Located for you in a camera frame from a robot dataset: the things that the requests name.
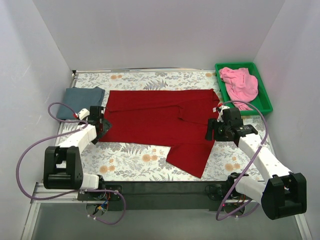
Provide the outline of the red t-shirt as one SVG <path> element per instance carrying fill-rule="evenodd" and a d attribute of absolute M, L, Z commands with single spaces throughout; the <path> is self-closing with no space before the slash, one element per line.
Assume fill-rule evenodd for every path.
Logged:
<path fill-rule="evenodd" d="M 213 89 L 112 90 L 104 118 L 112 127 L 100 142 L 169 147 L 166 161 L 201 178 L 214 141 L 206 140 L 208 120 L 220 100 Z"/>

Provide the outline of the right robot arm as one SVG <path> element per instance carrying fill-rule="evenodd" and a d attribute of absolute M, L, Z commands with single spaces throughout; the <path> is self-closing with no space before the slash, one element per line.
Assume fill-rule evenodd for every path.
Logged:
<path fill-rule="evenodd" d="M 215 109 L 218 118 L 210 118 L 207 124 L 206 140 L 234 142 L 249 158 L 249 166 L 254 165 L 264 183 L 247 175 L 248 167 L 241 173 L 228 176 L 219 191 L 223 197 L 218 208 L 225 206 L 227 199 L 248 197 L 262 206 L 263 212 L 271 220 L 303 214 L 307 211 L 307 180 L 300 172 L 294 173 L 285 167 L 265 146 L 265 138 L 250 124 L 243 123 L 240 110 L 221 105 Z"/>

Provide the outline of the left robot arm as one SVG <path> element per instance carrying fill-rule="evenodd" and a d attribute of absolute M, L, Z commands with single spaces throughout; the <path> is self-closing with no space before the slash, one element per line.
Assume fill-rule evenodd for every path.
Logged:
<path fill-rule="evenodd" d="M 88 191 L 95 200 L 106 196 L 103 177 L 83 171 L 81 153 L 92 144 L 95 145 L 112 127 L 104 118 L 102 106 L 82 109 L 77 116 L 88 125 L 80 123 L 77 132 L 71 134 L 58 146 L 49 146 L 44 154 L 43 184 L 46 189 Z"/>

